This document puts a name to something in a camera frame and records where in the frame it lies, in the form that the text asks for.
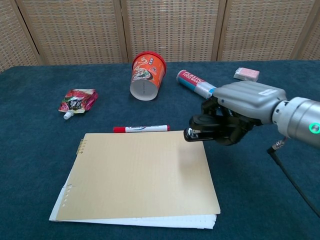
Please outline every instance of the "black cable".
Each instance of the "black cable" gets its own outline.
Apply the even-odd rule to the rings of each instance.
[[[314,213],[320,218],[319,210],[310,202],[310,200],[307,198],[307,196],[302,192],[301,188],[296,184],[296,182],[293,180],[293,178],[289,175],[289,173],[287,172],[287,170],[283,166],[282,162],[278,158],[278,156],[276,154],[276,150],[273,147],[270,147],[267,150],[267,153],[271,156],[271,158],[275,161],[275,163],[281,168],[282,172],[289,179],[289,181],[292,183],[292,185],[295,187],[295,189],[298,191],[298,193],[301,195],[301,197],[304,199],[304,201],[309,205],[309,207],[314,211]]]

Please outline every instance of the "whiteboard marker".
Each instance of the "whiteboard marker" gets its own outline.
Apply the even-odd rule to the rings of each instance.
[[[159,126],[115,126],[114,133],[141,133],[141,132],[167,132],[170,131],[169,125]]]

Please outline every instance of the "woven panel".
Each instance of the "woven panel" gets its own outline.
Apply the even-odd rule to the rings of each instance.
[[[308,43],[306,43],[301,58],[306,60],[320,60],[320,21],[318,21],[311,33],[311,38]]]
[[[13,66],[37,64],[10,1],[0,0],[0,72]]]
[[[314,0],[233,0],[223,61],[288,59]]]
[[[142,51],[155,51],[168,62],[211,60],[219,0],[122,2],[130,61]]]
[[[22,3],[49,64],[122,62],[112,0],[23,0]]]

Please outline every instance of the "orange paper cup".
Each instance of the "orange paper cup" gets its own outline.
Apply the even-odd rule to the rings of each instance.
[[[144,51],[138,54],[132,63],[131,94],[142,101],[154,99],[166,70],[165,60],[156,52]]]

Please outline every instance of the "eraser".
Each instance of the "eraser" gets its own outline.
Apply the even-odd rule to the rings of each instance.
[[[240,80],[244,80],[244,81],[252,81],[252,82],[256,82],[258,81],[258,77],[259,77],[259,71],[256,70],[252,70],[249,68],[244,68],[244,67],[239,67],[234,74],[234,78],[235,79],[240,79]]]

